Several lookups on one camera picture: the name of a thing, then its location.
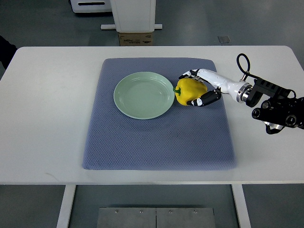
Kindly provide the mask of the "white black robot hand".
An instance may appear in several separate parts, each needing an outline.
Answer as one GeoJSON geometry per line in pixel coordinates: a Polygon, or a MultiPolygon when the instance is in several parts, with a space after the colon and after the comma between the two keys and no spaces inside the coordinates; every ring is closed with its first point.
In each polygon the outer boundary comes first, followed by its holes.
{"type": "Polygon", "coordinates": [[[233,82],[218,73],[207,69],[190,70],[179,77],[180,79],[190,78],[204,83],[208,90],[207,93],[193,101],[188,101],[187,105],[206,106],[221,98],[222,94],[229,94],[235,101],[245,102],[252,85],[245,81],[233,82]]]}

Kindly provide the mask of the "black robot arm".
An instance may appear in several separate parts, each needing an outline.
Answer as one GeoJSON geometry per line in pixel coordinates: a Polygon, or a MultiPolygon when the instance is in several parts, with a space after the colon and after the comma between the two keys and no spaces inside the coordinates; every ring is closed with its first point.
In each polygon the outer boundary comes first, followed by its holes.
{"type": "Polygon", "coordinates": [[[267,134],[276,134],[285,127],[304,128],[304,99],[297,98],[294,90],[286,89],[250,73],[249,58],[241,53],[237,65],[247,77],[254,79],[254,85],[246,84],[237,93],[237,101],[253,107],[252,118],[264,122],[267,134]]]}

